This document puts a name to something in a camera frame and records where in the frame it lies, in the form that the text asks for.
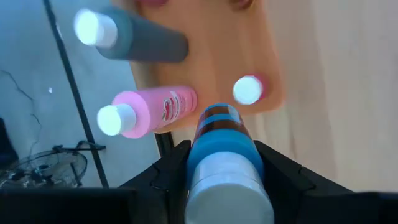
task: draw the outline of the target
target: bottle cap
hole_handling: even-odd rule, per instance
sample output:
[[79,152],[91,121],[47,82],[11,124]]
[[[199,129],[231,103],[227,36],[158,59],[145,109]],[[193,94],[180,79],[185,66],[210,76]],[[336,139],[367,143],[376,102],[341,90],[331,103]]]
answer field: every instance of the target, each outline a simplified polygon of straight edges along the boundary
[[259,100],[264,88],[254,75],[245,75],[233,87],[235,100],[242,105],[251,105]]
[[195,169],[185,223],[274,223],[274,211],[256,168],[233,152],[217,152]]
[[97,114],[98,126],[108,136],[131,130],[136,122],[136,112],[127,104],[105,106]]
[[118,39],[118,27],[104,14],[80,9],[75,16],[75,33],[86,45],[110,48]]

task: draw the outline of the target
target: label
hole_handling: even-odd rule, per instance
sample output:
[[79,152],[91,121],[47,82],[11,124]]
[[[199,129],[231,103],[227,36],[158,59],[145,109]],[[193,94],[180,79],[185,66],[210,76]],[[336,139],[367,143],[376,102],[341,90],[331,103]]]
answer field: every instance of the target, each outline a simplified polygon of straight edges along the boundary
[[172,122],[178,119],[178,117],[185,112],[185,98],[176,94],[174,91],[170,91],[171,97],[166,98],[163,101],[163,116],[164,122]]

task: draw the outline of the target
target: brown band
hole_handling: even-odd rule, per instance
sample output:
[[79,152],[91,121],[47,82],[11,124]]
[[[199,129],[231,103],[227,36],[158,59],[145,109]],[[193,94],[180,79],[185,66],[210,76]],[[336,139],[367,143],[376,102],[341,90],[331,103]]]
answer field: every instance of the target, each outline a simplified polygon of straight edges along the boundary
[[233,108],[232,106],[215,106],[213,108],[210,108],[206,110],[199,118],[198,125],[200,125],[204,120],[207,118],[216,115],[216,114],[230,114],[232,117],[234,117],[233,114],[231,114],[231,110],[234,110],[236,114],[239,114],[238,111]]
[[204,127],[201,128],[201,130],[198,130],[193,142],[195,142],[200,136],[206,134],[209,131],[214,131],[218,129],[229,129],[229,130],[235,130],[239,131],[240,133],[246,135],[247,137],[250,137],[248,130],[243,126],[243,123],[238,123],[236,121],[231,121],[231,120],[219,120],[219,121],[214,121],[210,124],[205,125]]

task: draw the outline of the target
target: table surface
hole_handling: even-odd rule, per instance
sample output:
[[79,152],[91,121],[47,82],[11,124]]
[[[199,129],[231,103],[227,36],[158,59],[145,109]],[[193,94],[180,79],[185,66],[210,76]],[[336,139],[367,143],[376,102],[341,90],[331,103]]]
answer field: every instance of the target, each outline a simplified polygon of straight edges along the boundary
[[[284,105],[243,116],[259,139],[353,190],[398,190],[398,2],[268,0]],[[137,87],[156,86],[149,68]],[[195,127],[174,131],[178,143]]]

